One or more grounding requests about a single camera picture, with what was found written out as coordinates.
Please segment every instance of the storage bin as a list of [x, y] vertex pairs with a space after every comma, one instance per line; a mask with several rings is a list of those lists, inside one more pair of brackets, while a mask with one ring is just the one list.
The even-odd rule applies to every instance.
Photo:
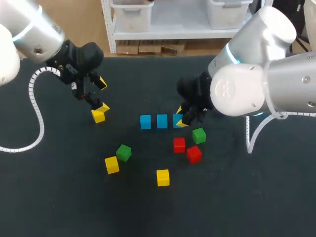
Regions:
[[253, 0], [207, 0], [208, 21], [212, 29], [234, 29], [242, 26]]
[[117, 18], [116, 30], [119, 32], [150, 31], [154, 2], [145, 0], [111, 0]]

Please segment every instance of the screw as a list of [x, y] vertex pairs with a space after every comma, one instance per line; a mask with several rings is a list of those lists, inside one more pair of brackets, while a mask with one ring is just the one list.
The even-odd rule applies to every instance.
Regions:
[[303, 77], [303, 79], [302, 79], [302, 82], [304, 84], [310, 83], [310, 81], [311, 81], [311, 78], [309, 76]]
[[41, 54], [43, 53], [43, 50], [42, 50], [41, 48], [35, 48], [35, 49], [34, 49], [34, 53], [35, 53], [36, 55], [41, 55]]

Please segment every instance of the black cable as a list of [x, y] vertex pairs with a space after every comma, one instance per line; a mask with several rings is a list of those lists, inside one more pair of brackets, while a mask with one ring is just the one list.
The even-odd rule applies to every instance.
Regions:
[[308, 44], [310, 43], [309, 39], [305, 36], [299, 36], [298, 38], [304, 41], [305, 43], [308, 43]]
[[303, 43], [298, 38], [296, 38], [296, 42], [298, 42], [298, 44], [305, 50], [305, 52], [309, 52], [309, 50], [303, 45]]

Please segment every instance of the brown floor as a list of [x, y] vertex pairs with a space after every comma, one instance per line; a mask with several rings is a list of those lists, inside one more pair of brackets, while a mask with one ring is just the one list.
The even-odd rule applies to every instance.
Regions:
[[[45, 12], [65, 31], [66, 37], [77, 46], [96, 42], [104, 51], [105, 57], [122, 55], [111, 54], [102, 14], [101, 0], [36, 0]], [[228, 39], [190, 40], [184, 56], [217, 54]], [[294, 52], [303, 52], [293, 44]]]

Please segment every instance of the white cable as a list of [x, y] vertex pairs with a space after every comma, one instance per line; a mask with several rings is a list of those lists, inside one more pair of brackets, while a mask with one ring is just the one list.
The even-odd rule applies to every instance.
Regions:
[[[316, 117], [315, 113], [296, 113], [296, 112], [279, 112], [280, 116], [286, 116], [289, 115], [299, 115], [299, 116], [309, 116], [309, 117]], [[272, 120], [276, 119], [273, 115], [268, 116], [265, 120], [263, 120], [259, 126], [256, 128], [255, 132], [253, 133], [250, 141], [250, 117], [246, 117], [246, 145], [247, 145], [247, 151], [249, 154], [252, 153], [253, 147], [255, 145], [256, 139], [261, 132], [261, 130], [264, 128], [265, 125], [267, 125]]]
[[41, 142], [41, 140], [43, 139], [43, 136], [44, 136], [44, 121], [43, 121], [43, 118], [41, 116], [40, 109], [39, 109], [39, 107], [38, 107], [38, 105], [36, 103], [36, 100], [35, 100], [35, 97], [34, 97], [34, 93], [33, 93], [35, 80], [43, 72], [52, 72], [56, 76], [60, 77], [60, 71], [58, 69], [51, 68], [51, 67], [44, 67], [44, 68], [40, 68], [39, 70], [37, 70], [33, 74], [32, 78], [30, 80], [30, 83], [29, 83], [29, 97], [30, 97], [32, 106], [33, 106], [33, 108], [35, 110], [36, 116], [38, 117], [38, 120], [39, 120], [39, 137], [36, 139], [35, 142], [33, 142], [32, 144], [28, 145], [27, 147], [18, 148], [18, 149], [11, 149], [11, 148], [5, 148], [5, 147], [1, 147], [0, 146], [0, 151], [9, 152], [9, 153], [24, 152], [24, 151], [30, 150], [33, 147], [37, 146]]

